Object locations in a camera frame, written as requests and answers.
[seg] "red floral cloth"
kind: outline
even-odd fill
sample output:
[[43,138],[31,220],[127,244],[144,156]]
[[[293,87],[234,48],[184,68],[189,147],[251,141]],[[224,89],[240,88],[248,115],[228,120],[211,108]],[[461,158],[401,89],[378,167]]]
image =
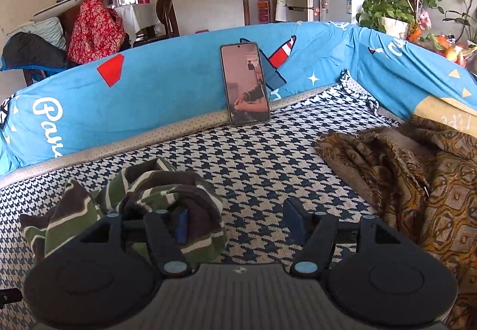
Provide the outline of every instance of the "red floral cloth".
[[85,0],[76,19],[68,58],[86,64],[117,53],[126,33],[123,20],[115,10],[105,8],[101,0]]

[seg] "folded fabric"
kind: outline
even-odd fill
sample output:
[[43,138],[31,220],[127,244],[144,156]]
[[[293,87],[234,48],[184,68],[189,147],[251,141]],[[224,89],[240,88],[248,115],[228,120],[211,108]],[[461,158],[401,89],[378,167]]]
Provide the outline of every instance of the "folded fabric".
[[412,116],[396,129],[331,134],[316,150],[388,225],[454,273],[447,325],[476,329],[477,138]]
[[86,64],[117,53],[126,32],[123,20],[101,0],[85,0],[75,22],[68,57],[78,64]]
[[3,48],[0,70],[38,69],[58,73],[78,66],[66,53],[36,34],[17,33]]
[[56,16],[40,22],[25,23],[11,33],[8,33],[7,36],[12,37],[17,33],[36,34],[60,50],[66,50],[66,38],[64,37],[63,27],[61,26],[60,19]]
[[[144,215],[169,210],[166,224],[187,261],[207,263],[224,250],[227,232],[223,203],[212,185],[193,171],[176,171],[159,158],[124,168],[105,187],[88,193],[77,181],[66,184],[63,198],[43,216],[20,216],[25,238],[40,261],[109,212]],[[177,229],[186,221],[185,229]],[[149,260],[146,243],[129,246]]]

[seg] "round silver screw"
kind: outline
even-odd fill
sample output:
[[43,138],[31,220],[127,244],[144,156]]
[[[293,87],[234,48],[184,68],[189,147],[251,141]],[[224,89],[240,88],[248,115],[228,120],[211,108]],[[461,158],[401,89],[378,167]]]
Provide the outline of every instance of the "round silver screw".
[[312,274],[313,272],[318,271],[318,266],[312,261],[300,261],[295,264],[295,271],[300,272],[301,274]]
[[187,269],[187,264],[182,261],[169,261],[164,264],[164,271],[168,274],[180,274]]

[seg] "phone case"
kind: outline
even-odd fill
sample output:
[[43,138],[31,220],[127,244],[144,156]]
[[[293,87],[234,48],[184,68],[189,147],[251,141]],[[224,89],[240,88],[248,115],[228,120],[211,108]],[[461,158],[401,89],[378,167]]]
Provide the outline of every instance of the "phone case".
[[[250,44],[253,44],[255,45],[256,49],[257,49],[257,56],[258,56],[258,64],[260,66],[260,69],[262,71],[262,77],[263,77],[263,81],[264,81],[264,84],[265,84],[265,76],[263,75],[263,68],[262,68],[262,62],[260,60],[260,52],[259,52],[259,49],[258,49],[258,44],[256,42],[247,42],[246,43],[247,45],[250,45]],[[225,88],[225,97],[227,99],[227,113],[228,113],[228,122],[229,124],[232,126],[232,127],[242,127],[242,126],[246,126],[246,125],[252,125],[252,124],[263,124],[263,123],[268,123],[271,119],[271,114],[270,114],[270,102],[269,102],[269,98],[268,98],[268,94],[267,94],[267,89],[266,89],[266,85],[264,86],[265,88],[265,95],[264,95],[264,98],[265,98],[265,101],[267,103],[267,108],[268,108],[268,118],[266,120],[255,120],[254,121],[250,121],[250,122],[247,122],[247,123],[241,123],[241,124],[234,124],[233,123],[233,120],[232,120],[232,111],[231,111],[231,108],[230,108],[230,102],[229,102],[229,99],[228,99],[228,90],[227,90],[227,78],[226,78],[226,75],[225,75],[225,66],[224,66],[224,60],[223,60],[223,55],[222,55],[222,49],[224,47],[229,47],[229,46],[241,46],[241,45],[244,45],[242,43],[235,43],[235,44],[230,44],[230,45],[222,45],[220,47],[220,63],[221,63],[221,66],[222,66],[222,75],[223,75],[223,78],[224,78],[224,88]]]

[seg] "houndstooth fabric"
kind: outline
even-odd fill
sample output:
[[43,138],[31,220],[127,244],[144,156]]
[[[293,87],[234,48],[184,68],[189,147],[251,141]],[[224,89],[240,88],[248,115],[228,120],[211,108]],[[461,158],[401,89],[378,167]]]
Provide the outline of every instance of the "houndstooth fabric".
[[[296,197],[308,210],[325,208],[357,222],[370,206],[316,154],[317,138],[387,125],[366,100],[332,87],[313,99],[281,109],[267,124],[222,126],[95,162],[58,169],[0,190],[0,288],[22,287],[32,252],[20,233],[18,215],[46,213],[60,199],[65,181],[89,191],[104,186],[121,168],[163,156],[179,170],[194,170],[224,198],[230,242],[220,261],[289,265],[299,247],[288,238],[282,203]],[[350,254],[341,246],[335,260]],[[24,302],[0,311],[2,329],[27,329],[33,318]]]

